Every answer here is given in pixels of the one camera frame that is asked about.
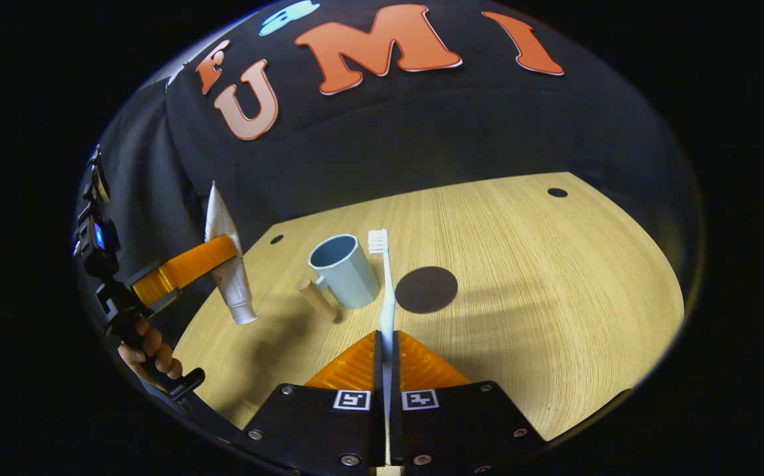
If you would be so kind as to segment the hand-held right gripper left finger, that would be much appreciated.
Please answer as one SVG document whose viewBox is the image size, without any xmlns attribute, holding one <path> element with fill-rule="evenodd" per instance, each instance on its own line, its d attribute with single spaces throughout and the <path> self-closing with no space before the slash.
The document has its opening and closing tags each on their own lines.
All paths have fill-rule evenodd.
<svg viewBox="0 0 764 476">
<path fill-rule="evenodd" d="M 378 337 L 370 332 L 306 385 L 277 385 L 243 430 L 244 452 L 286 473 L 375 473 L 383 467 Z"/>
</svg>

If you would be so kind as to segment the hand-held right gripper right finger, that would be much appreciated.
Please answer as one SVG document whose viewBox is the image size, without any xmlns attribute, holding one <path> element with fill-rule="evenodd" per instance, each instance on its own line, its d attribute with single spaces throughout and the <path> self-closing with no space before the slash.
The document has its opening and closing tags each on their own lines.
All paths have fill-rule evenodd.
<svg viewBox="0 0 764 476">
<path fill-rule="evenodd" d="M 494 381 L 469 382 L 394 333 L 392 464 L 403 473 L 513 473 L 547 441 Z"/>
</svg>

